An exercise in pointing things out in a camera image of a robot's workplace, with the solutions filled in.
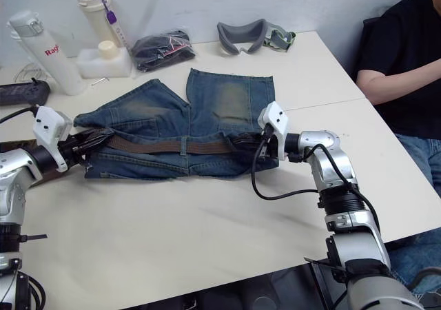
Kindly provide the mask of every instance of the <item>plastic container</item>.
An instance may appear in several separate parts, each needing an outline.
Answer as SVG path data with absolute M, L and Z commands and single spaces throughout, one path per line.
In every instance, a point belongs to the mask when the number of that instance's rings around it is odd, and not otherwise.
M 82 50 L 76 66 L 83 78 L 128 77 L 132 60 L 125 48 L 118 48 L 112 41 L 102 41 L 96 50 Z
M 122 47 L 119 39 L 106 19 L 106 11 L 103 0 L 77 0 L 78 6 L 89 21 L 90 26 L 98 35 L 99 41 L 110 40 L 116 46 Z M 104 0 L 107 7 L 111 6 L 111 0 Z
M 37 15 L 30 10 L 18 12 L 9 20 L 20 36 L 21 43 L 44 67 L 67 95 L 80 94 L 86 88 L 75 66 L 61 51 L 50 33 L 44 29 Z

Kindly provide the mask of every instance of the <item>denim shorts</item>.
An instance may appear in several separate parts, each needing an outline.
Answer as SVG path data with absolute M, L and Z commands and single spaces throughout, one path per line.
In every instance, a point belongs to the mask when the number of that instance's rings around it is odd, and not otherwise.
M 244 132 L 260 132 L 257 118 L 274 101 L 272 77 L 212 74 L 192 69 L 188 103 L 153 79 L 93 112 L 80 114 L 74 126 L 107 127 L 132 142 L 180 141 L 180 153 L 134 154 L 104 147 L 87 157 L 93 166 L 86 178 L 160 180 L 180 176 L 231 178 L 250 171 L 251 156 L 190 154 L 188 141 L 209 143 Z M 278 166 L 265 160 L 257 169 Z
M 441 196 L 441 141 L 396 134 L 421 172 Z M 426 267 L 441 267 L 441 228 L 410 236 L 388 245 L 392 274 L 405 285 Z M 427 276 L 412 291 L 424 294 L 441 288 L 440 276 Z

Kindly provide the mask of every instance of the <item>black cable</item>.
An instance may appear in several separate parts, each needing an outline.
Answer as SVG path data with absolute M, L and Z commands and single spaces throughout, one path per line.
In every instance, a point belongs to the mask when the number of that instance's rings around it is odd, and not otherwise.
M 256 164 L 257 164 L 257 160 L 260 156 L 260 152 L 262 151 L 263 146 L 265 145 L 265 142 L 267 142 L 267 138 L 263 138 L 263 140 L 260 142 L 260 145 L 258 147 L 258 149 L 256 150 L 256 153 L 254 154 L 254 158 L 253 158 L 253 164 L 252 164 L 252 168 L 251 168 L 251 183 L 253 185 L 253 189 L 256 192 L 256 194 L 260 197 L 263 198 L 264 200 L 278 200 L 281 198 L 287 198 L 288 196 L 293 196 L 296 194 L 301 194 L 301 193 L 318 193 L 317 189 L 301 189 L 298 191 L 293 191 L 293 192 L 289 192 L 286 194 L 282 194 L 282 195 L 278 195 L 278 196 L 265 196 L 263 194 L 261 194 L 258 190 L 257 190 L 257 186 L 256 186 Z
M 20 115 L 22 113 L 25 113 L 25 112 L 32 112 L 34 114 L 34 117 L 35 117 L 35 115 L 37 115 L 37 111 L 38 111 L 38 107 L 35 106 L 35 105 L 31 105 L 30 107 L 23 108 L 21 110 L 13 112 L 12 114 L 9 114 L 9 115 L 7 115 L 7 116 L 5 116 L 3 118 L 0 118 L 0 124 L 2 124 L 3 122 L 6 122 L 8 119 L 12 119 L 15 116 L 18 116 L 18 115 Z
M 43 310 L 44 306 L 46 304 L 46 293 L 44 291 L 44 288 L 33 277 L 31 277 L 31 276 L 28 276 L 28 277 L 29 277 L 29 282 L 31 282 L 39 290 L 40 295 L 41 295 L 41 304 L 40 304 L 40 307 L 37 310 Z
M 420 272 L 417 273 L 416 277 L 412 280 L 412 282 L 406 286 L 406 288 L 409 291 L 411 291 L 412 289 L 418 286 L 418 284 L 421 282 L 423 278 L 431 275 L 441 276 L 441 267 L 427 267 L 421 270 Z
M 343 301 L 345 296 L 347 295 L 347 290 L 345 290 L 342 295 L 340 295 L 337 299 L 337 301 L 334 302 L 334 304 L 331 307 L 331 310 L 336 310 L 337 306 Z
M 35 300 L 35 310 L 40 310 L 41 309 L 40 308 L 40 306 L 41 306 L 40 296 L 38 295 L 37 291 L 35 290 L 35 288 L 32 285 L 29 285 L 29 287 L 30 287 L 30 292 L 32 294 L 32 297 Z
M 360 193 L 360 191 L 358 191 L 358 189 L 356 189 L 354 187 L 354 185 L 352 183 L 350 183 L 345 178 L 345 176 L 343 176 L 343 174 L 341 173 L 340 169 L 338 169 L 338 166 L 337 166 L 336 162 L 332 158 L 331 153 L 329 153 L 329 150 L 322 143 L 318 143 L 317 145 L 312 147 L 312 149 L 307 152 L 307 154 L 305 155 L 303 160 L 305 161 L 307 158 L 309 158 L 314 153 L 314 151 L 317 148 L 320 148 L 325 153 L 326 157 L 328 158 L 329 162 L 331 163 L 331 165 L 332 165 L 334 171 L 336 172 L 337 176 L 345 184 L 345 186 L 347 187 L 348 191 L 353 192 L 360 200 L 362 200 L 363 202 L 366 203 L 366 205 L 368 206 L 369 210 L 372 213 L 373 220 L 375 221 L 375 224 L 377 225 L 378 231 L 380 232 L 380 221 L 378 220 L 378 215 L 377 215 L 377 212 L 375 211 L 375 209 L 373 208 L 373 205 L 369 202 L 369 200 L 364 195 L 362 195 Z

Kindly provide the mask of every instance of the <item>white table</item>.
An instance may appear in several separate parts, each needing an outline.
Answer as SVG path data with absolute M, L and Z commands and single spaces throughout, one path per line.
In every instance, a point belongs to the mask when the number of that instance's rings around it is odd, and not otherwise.
M 314 32 L 298 35 L 292 55 L 262 49 L 233 58 L 219 56 L 217 45 L 195 45 L 197 60 L 135 80 L 112 79 L 75 97 L 53 95 L 48 105 L 73 117 L 156 77 L 182 95 L 189 67 L 273 74 L 276 98 L 290 109 L 290 132 L 326 129 L 341 137 L 385 241 L 441 225 L 438 195 Z M 322 78 L 318 65 L 326 70 Z M 0 125 L 1 138 L 17 139 L 13 130 L 30 138 L 31 122 L 21 116 Z M 281 194 L 314 182 L 307 164 L 283 162 L 259 173 L 258 186 Z M 49 238 L 22 245 L 23 270 L 45 287 L 47 309 L 120 309 L 300 265 L 303 256 L 326 256 L 329 232 L 317 195 L 267 202 L 253 193 L 249 176 L 85 180 L 76 167 L 27 196 L 22 232 Z

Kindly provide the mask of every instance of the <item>floor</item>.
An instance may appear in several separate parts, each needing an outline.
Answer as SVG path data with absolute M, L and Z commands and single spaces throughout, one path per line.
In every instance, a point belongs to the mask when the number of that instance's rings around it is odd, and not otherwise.
M 125 310 L 327 310 L 311 270 L 301 265 Z M 346 288 L 334 281 L 328 268 L 320 266 L 320 272 L 328 292 L 322 297 L 335 302 Z M 441 310 L 441 294 L 428 293 L 421 303 L 426 309 Z M 347 298 L 336 310 L 349 310 Z

